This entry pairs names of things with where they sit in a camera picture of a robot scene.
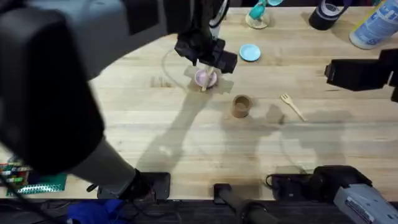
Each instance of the black tape roll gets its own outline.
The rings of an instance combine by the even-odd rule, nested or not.
[[[343,10],[339,10],[337,6],[326,3],[326,0],[321,0],[308,22],[317,30],[328,30],[335,24],[345,10],[347,10],[351,2],[352,0],[344,0],[344,8]]]

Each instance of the pink bowl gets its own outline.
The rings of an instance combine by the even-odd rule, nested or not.
[[[197,73],[195,74],[195,82],[203,87],[205,85],[205,80],[206,80],[206,71],[204,69],[198,70]],[[216,82],[217,82],[217,74],[213,72],[211,74],[209,83],[207,84],[207,88],[212,87],[213,85],[216,84]]]

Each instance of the bamboo fork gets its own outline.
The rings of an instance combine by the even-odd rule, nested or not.
[[[291,99],[291,97],[288,94],[282,94],[280,96],[280,98],[287,103],[297,114],[298,116],[303,120],[303,121],[307,121],[306,118],[304,118],[303,114],[301,113],[301,111],[296,107],[296,105],[294,105],[293,103],[293,99]]]

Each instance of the small wooden cup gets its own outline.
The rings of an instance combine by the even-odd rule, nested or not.
[[[246,95],[235,96],[232,101],[232,116],[235,118],[244,118],[249,115],[252,106],[250,97]]]

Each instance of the butcher block tabletop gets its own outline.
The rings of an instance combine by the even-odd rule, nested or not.
[[[327,31],[309,26],[313,10],[267,8],[270,26],[254,30],[245,23],[248,8],[230,9],[220,31],[226,50],[239,54],[242,45],[256,44],[262,54],[256,62],[238,58],[234,73],[219,75],[206,93],[193,80],[205,66],[193,67],[177,55],[176,35],[117,60],[91,81],[107,140],[137,169],[170,172],[170,198],[211,199],[213,184],[227,182],[242,197],[272,200],[263,183],[267,174],[346,164],[371,179],[387,200],[398,200],[392,88],[355,93],[326,84],[324,76],[332,59],[378,58],[382,49],[397,47],[398,38],[361,50],[348,35],[370,7],[349,8]],[[284,93],[308,121],[281,100]],[[238,119],[231,105],[241,94],[252,99],[252,109]],[[1,151],[0,162],[10,156]],[[86,192],[88,185],[69,175],[64,192],[30,197],[96,198],[95,191]]]

